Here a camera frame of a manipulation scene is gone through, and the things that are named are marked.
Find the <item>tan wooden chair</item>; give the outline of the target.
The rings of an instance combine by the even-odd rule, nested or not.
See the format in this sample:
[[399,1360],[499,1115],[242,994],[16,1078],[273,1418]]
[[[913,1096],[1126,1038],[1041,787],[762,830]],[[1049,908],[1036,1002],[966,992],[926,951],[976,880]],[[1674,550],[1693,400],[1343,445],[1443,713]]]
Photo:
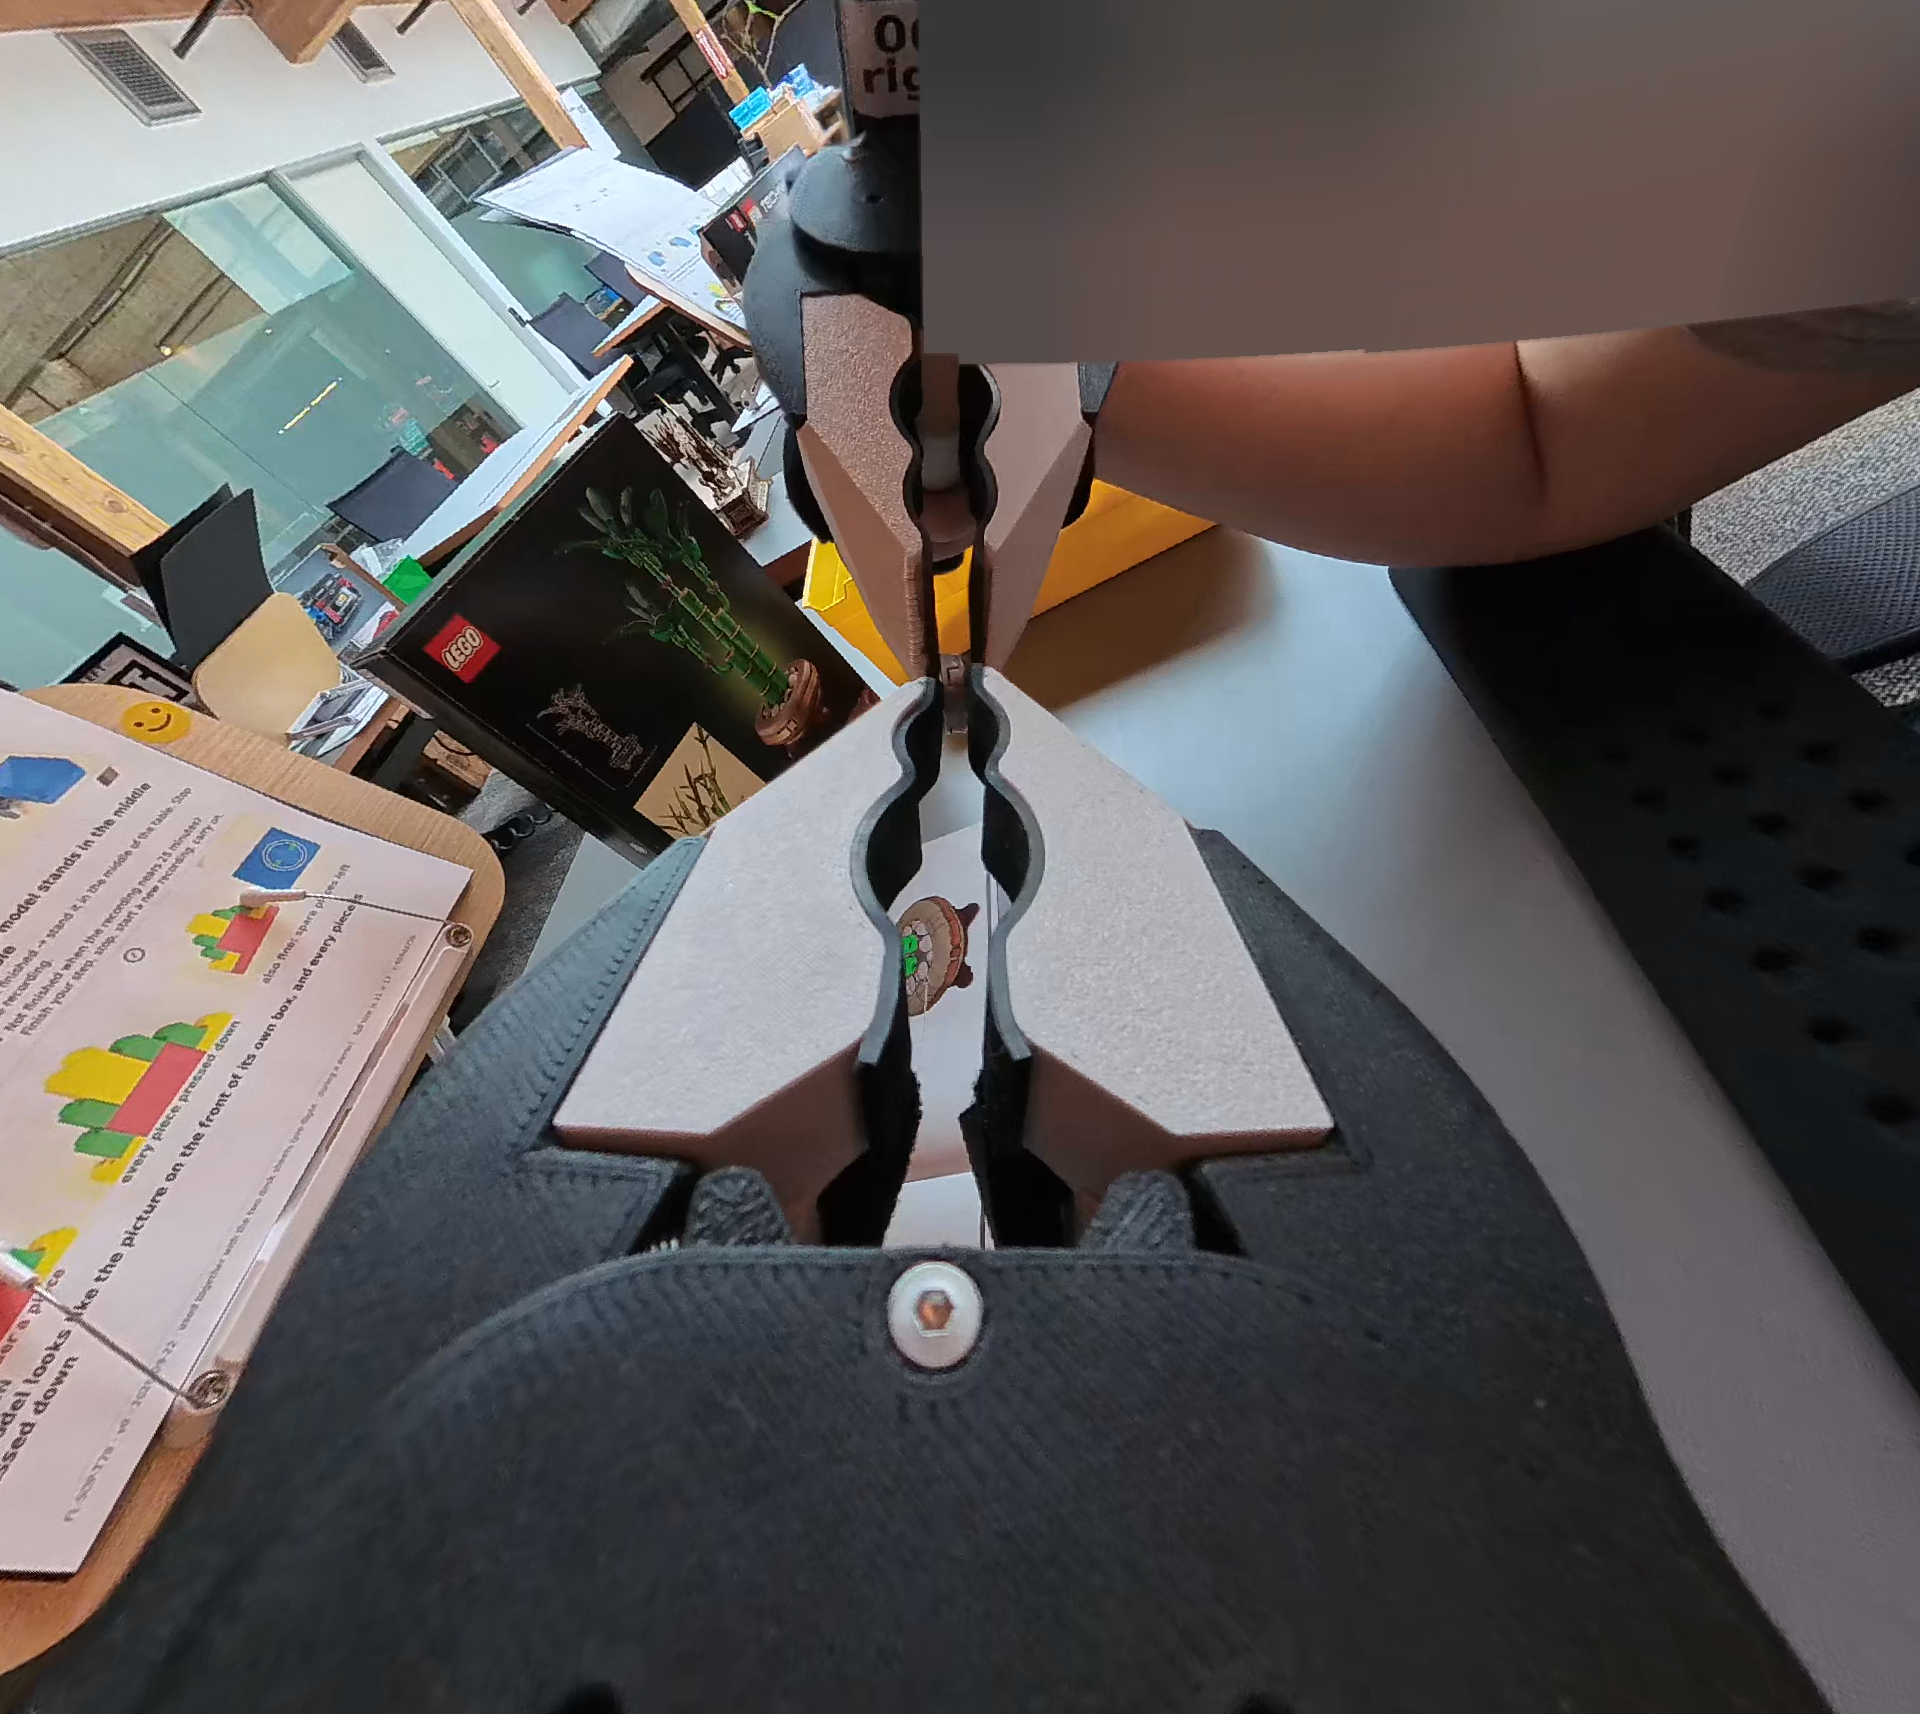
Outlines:
[[291,593],[274,590],[193,672],[212,718],[286,744],[314,703],[342,682],[342,665]]

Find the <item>yellow plastic bin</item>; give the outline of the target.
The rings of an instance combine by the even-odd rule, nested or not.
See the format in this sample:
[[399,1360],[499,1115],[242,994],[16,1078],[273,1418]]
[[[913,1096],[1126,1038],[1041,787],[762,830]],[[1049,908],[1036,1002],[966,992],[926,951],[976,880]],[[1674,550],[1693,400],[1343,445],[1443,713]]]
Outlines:
[[[1031,612],[1041,617],[1063,607],[1210,529],[1212,523],[1097,479],[1086,509],[1056,540]],[[886,645],[831,542],[811,544],[801,607],[891,682],[904,682],[901,657]]]

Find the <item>person's right forearm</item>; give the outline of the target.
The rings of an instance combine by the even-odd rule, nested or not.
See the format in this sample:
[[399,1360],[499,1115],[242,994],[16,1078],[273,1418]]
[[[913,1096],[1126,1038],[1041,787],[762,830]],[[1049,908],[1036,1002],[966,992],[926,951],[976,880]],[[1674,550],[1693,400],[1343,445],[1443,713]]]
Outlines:
[[1122,363],[1099,475],[1380,567],[1593,548],[1916,391],[1915,298],[1392,353]]

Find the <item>black lego set box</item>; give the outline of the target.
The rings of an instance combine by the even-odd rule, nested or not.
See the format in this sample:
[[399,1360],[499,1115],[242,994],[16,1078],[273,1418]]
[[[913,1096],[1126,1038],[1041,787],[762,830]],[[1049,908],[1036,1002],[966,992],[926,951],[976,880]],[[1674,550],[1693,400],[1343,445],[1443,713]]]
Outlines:
[[628,416],[555,460],[359,668],[635,862],[873,703]]

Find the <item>distant black lego box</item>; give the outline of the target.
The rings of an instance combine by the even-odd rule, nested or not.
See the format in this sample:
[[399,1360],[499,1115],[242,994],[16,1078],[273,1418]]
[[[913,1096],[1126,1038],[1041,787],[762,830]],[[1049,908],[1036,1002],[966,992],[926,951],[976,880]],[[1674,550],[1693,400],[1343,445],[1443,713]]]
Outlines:
[[747,282],[757,256],[760,227],[783,211],[789,190],[804,167],[808,167],[807,151],[792,146],[753,174],[738,190],[729,193],[702,223],[698,230],[702,250],[732,286]]

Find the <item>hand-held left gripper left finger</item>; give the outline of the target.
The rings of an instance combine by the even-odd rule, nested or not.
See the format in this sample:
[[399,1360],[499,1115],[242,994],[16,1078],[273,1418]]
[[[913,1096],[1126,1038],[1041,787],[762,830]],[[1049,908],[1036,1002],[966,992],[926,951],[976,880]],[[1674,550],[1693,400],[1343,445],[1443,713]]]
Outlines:
[[923,1118],[892,910],[947,701],[913,680],[683,843],[685,880],[557,1109],[570,1149],[760,1175],[801,1240],[883,1242]]

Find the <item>open lego instruction booklet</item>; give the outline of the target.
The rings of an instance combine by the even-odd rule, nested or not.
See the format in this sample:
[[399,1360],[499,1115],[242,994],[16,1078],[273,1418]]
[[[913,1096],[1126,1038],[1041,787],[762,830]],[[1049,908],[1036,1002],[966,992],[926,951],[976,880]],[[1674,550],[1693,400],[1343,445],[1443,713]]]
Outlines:
[[976,1100],[987,1050],[999,906],[982,832],[972,825],[924,844],[923,866],[895,908],[920,1125],[883,1236],[886,1248],[987,1242],[963,1118]]

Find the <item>brown wooden model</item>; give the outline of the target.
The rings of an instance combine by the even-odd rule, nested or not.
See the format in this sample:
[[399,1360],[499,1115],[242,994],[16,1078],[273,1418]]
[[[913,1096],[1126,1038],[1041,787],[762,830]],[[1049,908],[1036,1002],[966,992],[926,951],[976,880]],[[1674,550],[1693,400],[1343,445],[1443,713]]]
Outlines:
[[764,527],[771,483],[753,460],[719,445],[676,402],[652,406],[638,418],[638,429],[735,539]]

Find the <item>black framed marker sign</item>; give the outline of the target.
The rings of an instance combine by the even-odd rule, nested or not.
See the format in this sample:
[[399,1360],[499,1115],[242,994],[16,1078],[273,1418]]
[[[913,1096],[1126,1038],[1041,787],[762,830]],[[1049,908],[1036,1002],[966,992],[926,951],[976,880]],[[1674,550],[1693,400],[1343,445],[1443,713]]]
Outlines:
[[116,632],[60,678],[63,687],[111,687],[197,709],[195,682],[181,665],[127,632]]

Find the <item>task instruction sheet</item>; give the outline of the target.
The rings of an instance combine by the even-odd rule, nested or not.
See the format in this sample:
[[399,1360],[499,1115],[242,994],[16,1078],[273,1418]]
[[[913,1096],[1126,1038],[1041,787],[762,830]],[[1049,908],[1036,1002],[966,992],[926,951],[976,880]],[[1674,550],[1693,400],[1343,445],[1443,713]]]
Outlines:
[[5,1575],[69,1579],[472,871],[5,694]]

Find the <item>distant instruction sheet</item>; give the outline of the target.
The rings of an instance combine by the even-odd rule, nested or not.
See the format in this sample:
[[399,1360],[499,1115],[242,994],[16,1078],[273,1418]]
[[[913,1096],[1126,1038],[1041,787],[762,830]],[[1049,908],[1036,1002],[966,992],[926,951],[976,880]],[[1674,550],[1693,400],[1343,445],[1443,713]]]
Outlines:
[[669,261],[696,254],[701,230],[717,212],[710,196],[592,146],[558,153],[481,193],[478,202],[572,235],[632,265],[652,254]]

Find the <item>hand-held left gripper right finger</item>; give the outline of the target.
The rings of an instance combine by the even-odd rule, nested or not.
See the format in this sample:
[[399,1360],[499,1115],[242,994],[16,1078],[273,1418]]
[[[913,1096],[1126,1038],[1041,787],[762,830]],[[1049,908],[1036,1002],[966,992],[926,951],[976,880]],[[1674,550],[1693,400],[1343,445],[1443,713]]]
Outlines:
[[1188,821],[968,675],[987,1020],[963,1116],[990,1238],[1069,1246],[1126,1175],[1321,1149],[1335,1116]]

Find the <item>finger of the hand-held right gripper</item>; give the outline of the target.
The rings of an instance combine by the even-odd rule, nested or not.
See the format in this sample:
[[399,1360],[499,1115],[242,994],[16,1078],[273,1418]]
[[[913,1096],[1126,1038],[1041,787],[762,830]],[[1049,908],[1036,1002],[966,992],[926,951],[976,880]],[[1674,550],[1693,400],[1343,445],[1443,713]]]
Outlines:
[[919,453],[895,414],[895,385],[915,354],[898,312],[857,293],[801,303],[804,420],[798,451],[842,564],[907,680],[941,670],[933,571],[908,511]]
[[1003,670],[1036,612],[1045,574],[1076,494],[1093,479],[1090,375],[1076,363],[993,363],[988,413],[968,451],[976,527],[970,568],[970,654]]

